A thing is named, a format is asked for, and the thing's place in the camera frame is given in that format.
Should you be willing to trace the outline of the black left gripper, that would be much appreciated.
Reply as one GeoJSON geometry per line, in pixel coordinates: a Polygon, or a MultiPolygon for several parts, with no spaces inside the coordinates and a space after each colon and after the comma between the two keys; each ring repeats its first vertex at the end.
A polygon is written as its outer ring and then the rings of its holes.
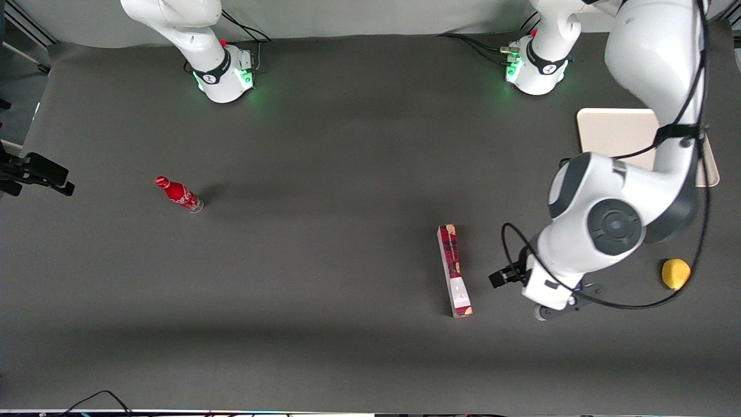
{"type": "Polygon", "coordinates": [[[522,262],[516,262],[489,275],[489,282],[493,288],[500,288],[508,283],[521,283],[525,286],[528,280],[529,270],[522,262]]]}

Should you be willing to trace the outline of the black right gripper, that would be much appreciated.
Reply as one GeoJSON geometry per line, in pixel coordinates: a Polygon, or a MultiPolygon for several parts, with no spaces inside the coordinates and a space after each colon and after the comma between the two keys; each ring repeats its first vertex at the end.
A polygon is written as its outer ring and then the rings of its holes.
{"type": "Polygon", "coordinates": [[[40,154],[30,152],[23,157],[9,153],[5,146],[1,145],[1,192],[6,195],[11,197],[20,195],[21,179],[25,175],[27,179],[35,180],[35,185],[51,188],[66,197],[71,197],[76,185],[67,180],[68,174],[69,170],[40,154]]]}

